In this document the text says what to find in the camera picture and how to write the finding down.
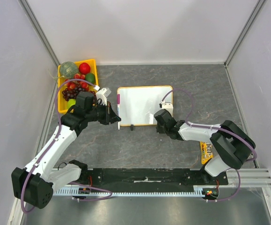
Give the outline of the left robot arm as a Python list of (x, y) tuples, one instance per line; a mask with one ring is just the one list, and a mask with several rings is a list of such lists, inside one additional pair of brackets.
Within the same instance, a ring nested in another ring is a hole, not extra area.
[(21, 201), (23, 212), (27, 212), (25, 203), (42, 209), (63, 186), (73, 181), (77, 184), (87, 182), (87, 165), (77, 160), (69, 162), (56, 172), (53, 172), (53, 167), (90, 122), (98, 121), (102, 125), (109, 125), (121, 121), (107, 100), (110, 93), (108, 88), (102, 88), (95, 94), (81, 91), (76, 103), (59, 117), (54, 134), (41, 151), (24, 168), (17, 167), (13, 170), (13, 191), (15, 197)]

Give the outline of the pink capped whiteboard marker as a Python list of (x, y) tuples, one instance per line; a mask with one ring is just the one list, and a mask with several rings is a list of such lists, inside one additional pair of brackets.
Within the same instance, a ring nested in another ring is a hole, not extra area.
[[(120, 117), (120, 94), (117, 94), (117, 115)], [(120, 122), (117, 124), (118, 130), (120, 130)]]

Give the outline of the yellow framed whiteboard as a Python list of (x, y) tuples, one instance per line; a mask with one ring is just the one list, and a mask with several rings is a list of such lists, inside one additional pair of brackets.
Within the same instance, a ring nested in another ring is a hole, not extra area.
[(120, 87), (120, 128), (156, 125), (154, 114), (158, 112), (160, 103), (173, 104), (173, 88), (170, 85)]

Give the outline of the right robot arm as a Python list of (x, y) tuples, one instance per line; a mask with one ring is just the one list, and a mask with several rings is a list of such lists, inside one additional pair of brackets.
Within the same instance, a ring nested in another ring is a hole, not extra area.
[(256, 156), (254, 141), (230, 120), (216, 125), (176, 121), (166, 109), (159, 110), (154, 118), (157, 133), (166, 134), (173, 140), (210, 143), (216, 149), (217, 156), (200, 172), (204, 184), (212, 184), (218, 175), (230, 168), (239, 170), (251, 154)]

